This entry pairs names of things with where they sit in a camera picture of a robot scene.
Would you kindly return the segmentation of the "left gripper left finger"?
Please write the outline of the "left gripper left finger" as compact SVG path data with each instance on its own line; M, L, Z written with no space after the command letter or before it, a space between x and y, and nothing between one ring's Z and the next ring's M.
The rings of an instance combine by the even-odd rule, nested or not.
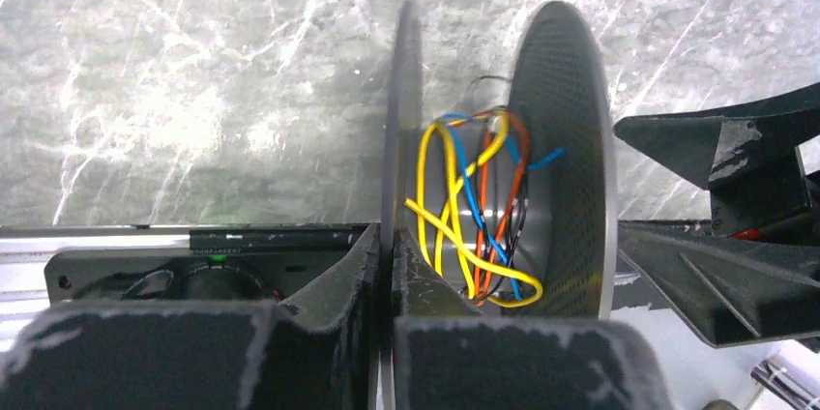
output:
M49 300L1 356L1 405L368 409L374 401L372 298L380 229L364 225L366 232L347 255L280 302ZM250 227L184 234L143 228L98 236L55 254L182 247L190 231L218 228Z

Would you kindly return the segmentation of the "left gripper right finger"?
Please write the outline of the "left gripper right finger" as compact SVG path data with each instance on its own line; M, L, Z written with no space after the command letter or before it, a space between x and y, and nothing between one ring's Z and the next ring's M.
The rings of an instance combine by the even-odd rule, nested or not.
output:
M624 323L491 316L395 235L393 383L397 409L670 409L648 341Z

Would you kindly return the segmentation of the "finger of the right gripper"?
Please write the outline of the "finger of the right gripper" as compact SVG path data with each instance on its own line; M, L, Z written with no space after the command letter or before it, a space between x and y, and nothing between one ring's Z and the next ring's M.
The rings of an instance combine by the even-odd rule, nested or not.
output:
M819 220L819 175L802 144L819 134L819 86L712 109L625 117L615 135L708 192L716 236L766 238Z
M705 343L731 347L819 335L819 248L622 221L620 256Z

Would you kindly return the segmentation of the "grey perforated cable spool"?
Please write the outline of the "grey perforated cable spool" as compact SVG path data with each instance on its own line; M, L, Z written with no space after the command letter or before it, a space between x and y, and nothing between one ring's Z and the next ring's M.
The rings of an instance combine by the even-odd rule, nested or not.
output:
M617 258L617 178L606 83L578 10L543 5L501 107L422 119L420 22L401 7L387 95L378 322L382 397L395 408L395 235L491 316L607 320Z

